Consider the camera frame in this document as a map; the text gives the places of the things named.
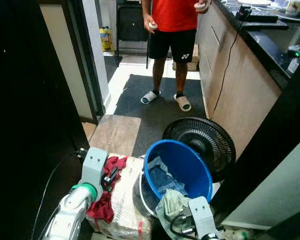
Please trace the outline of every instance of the hand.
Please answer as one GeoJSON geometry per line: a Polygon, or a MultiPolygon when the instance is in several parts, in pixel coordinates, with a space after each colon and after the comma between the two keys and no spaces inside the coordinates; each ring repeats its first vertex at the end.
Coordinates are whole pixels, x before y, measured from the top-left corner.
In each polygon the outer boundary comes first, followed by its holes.
{"type": "Polygon", "coordinates": [[[144,28],[149,33],[155,34],[155,32],[149,27],[149,23],[152,23],[153,25],[156,24],[155,21],[154,21],[154,19],[152,18],[152,16],[150,16],[149,14],[147,14],[147,15],[143,16],[143,19],[144,19],[144,28]]]}
{"type": "Polygon", "coordinates": [[[211,4],[211,1],[212,0],[199,0],[199,3],[200,4],[205,4],[205,7],[203,9],[196,9],[195,11],[198,13],[198,14],[205,14],[208,12],[208,9],[209,9],[209,6],[211,4]]]}

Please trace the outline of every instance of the kitchen sink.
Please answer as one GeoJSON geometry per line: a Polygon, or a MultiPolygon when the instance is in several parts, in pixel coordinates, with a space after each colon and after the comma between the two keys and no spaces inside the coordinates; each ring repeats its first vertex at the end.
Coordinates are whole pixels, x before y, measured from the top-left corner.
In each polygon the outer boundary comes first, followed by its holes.
{"type": "Polygon", "coordinates": [[[289,46],[300,45],[300,27],[290,26],[286,30],[281,29],[263,29],[266,34],[284,53],[288,51],[289,46]]]}

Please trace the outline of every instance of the black cable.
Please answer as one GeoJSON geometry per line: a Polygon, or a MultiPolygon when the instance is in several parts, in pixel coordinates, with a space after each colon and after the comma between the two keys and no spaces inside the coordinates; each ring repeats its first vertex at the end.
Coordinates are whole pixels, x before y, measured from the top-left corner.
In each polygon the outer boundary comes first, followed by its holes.
{"type": "Polygon", "coordinates": [[[177,232],[177,231],[174,230],[174,228],[173,228],[174,223],[175,223],[175,221],[176,221],[178,218],[180,218],[181,216],[182,216],[182,214],[176,216],[176,217],[170,222],[170,231],[171,231],[173,234],[175,234],[175,235],[177,235],[177,236],[180,236],[180,237],[183,237],[183,238],[186,238],[186,239],[199,240],[199,238],[196,238],[196,237],[194,237],[194,236],[189,236],[189,235],[187,235],[187,234],[184,234],[184,233],[182,233],[182,232],[177,232]]]}
{"type": "Polygon", "coordinates": [[[44,228],[43,228],[43,230],[42,230],[42,232],[41,232],[41,234],[40,234],[38,240],[41,240],[41,239],[42,239],[43,235],[45,234],[45,232],[46,232],[46,230],[47,230],[48,225],[50,224],[52,218],[55,217],[55,215],[56,215],[58,209],[59,209],[59,206],[57,206],[57,207],[53,210],[53,212],[51,213],[51,216],[49,217],[48,221],[46,222],[46,224],[45,224],[45,226],[44,226],[44,228]]]}
{"type": "Polygon", "coordinates": [[[231,56],[231,50],[232,50],[232,47],[234,46],[236,40],[237,40],[237,37],[238,37],[238,34],[241,30],[241,27],[242,25],[244,24],[245,20],[247,20],[247,18],[249,17],[251,11],[248,13],[248,15],[244,18],[244,20],[240,23],[237,31],[236,31],[236,34],[235,34],[235,37],[234,37],[234,40],[233,40],[233,43],[231,44],[231,47],[230,47],[230,51],[229,51],[229,57],[228,57],[228,63],[226,64],[226,67],[225,67],[225,70],[224,70],[224,73],[223,73],[223,78],[222,78],[222,84],[221,84],[221,89],[220,89],[220,92],[219,92],[219,96],[218,96],[218,99],[216,100],[216,103],[215,103],[215,106],[214,106],[214,109],[213,109],[213,114],[215,114],[215,110],[218,106],[218,102],[219,102],[219,99],[220,99],[220,96],[221,96],[221,93],[222,93],[222,89],[224,87],[224,82],[225,82],[225,76],[226,76],[226,72],[227,72],[227,69],[229,67],[229,64],[230,64],[230,56],[231,56]]]}
{"type": "Polygon", "coordinates": [[[32,227],[32,232],[31,232],[31,238],[30,238],[30,240],[34,239],[35,230],[36,230],[36,226],[37,226],[37,222],[38,222],[38,216],[39,216],[42,204],[44,202],[45,194],[46,194],[46,191],[47,191],[47,188],[48,188],[48,185],[49,185],[49,182],[50,182],[52,176],[54,175],[55,171],[60,166],[60,164],[62,164],[64,162],[64,160],[66,160],[68,157],[70,157],[72,154],[75,154],[75,153],[76,152],[70,152],[67,155],[65,155],[63,157],[63,159],[52,170],[52,172],[51,172],[51,174],[50,174],[50,176],[48,178],[48,181],[46,182],[46,185],[45,185],[45,188],[44,188],[44,191],[43,191],[43,195],[42,195],[42,199],[41,199],[41,202],[40,202],[40,205],[39,205],[39,209],[38,209],[38,212],[36,213],[36,216],[35,216],[35,220],[34,220],[34,224],[33,224],[33,227],[32,227]]]}

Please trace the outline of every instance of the controller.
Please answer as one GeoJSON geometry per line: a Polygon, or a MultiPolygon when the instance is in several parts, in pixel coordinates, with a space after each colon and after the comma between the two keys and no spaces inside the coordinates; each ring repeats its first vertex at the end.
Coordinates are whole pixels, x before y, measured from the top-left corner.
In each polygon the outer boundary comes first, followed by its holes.
{"type": "Polygon", "coordinates": [[[205,3],[200,4],[200,3],[197,2],[197,3],[194,5],[194,8],[195,8],[196,10],[202,10],[202,9],[205,8],[205,6],[206,6],[205,3]]]}
{"type": "Polygon", "coordinates": [[[149,22],[148,25],[149,25],[151,30],[156,30],[158,28],[158,25],[156,23],[152,24],[151,22],[149,22]]]}

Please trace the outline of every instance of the red cloth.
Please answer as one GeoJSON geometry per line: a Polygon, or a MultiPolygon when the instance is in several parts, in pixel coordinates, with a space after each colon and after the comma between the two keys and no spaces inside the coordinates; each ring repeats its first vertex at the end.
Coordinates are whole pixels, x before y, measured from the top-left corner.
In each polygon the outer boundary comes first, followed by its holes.
{"type": "Polygon", "coordinates": [[[196,29],[198,0],[153,0],[152,18],[161,32],[179,32],[196,29]]]}
{"type": "MultiPolygon", "coordinates": [[[[103,172],[109,176],[111,171],[118,167],[118,170],[122,170],[126,167],[127,164],[127,158],[121,158],[119,159],[117,156],[113,156],[108,158],[108,160],[105,163],[105,166],[103,168],[103,172]]],[[[114,219],[114,211],[112,210],[111,206],[111,194],[112,190],[114,189],[116,182],[121,178],[119,172],[116,174],[114,181],[111,184],[111,191],[106,192],[104,191],[102,193],[102,197],[99,201],[93,202],[91,204],[91,207],[87,211],[87,215],[91,218],[94,218],[95,222],[97,222],[98,219],[105,220],[108,224],[112,222],[114,219]]]]}

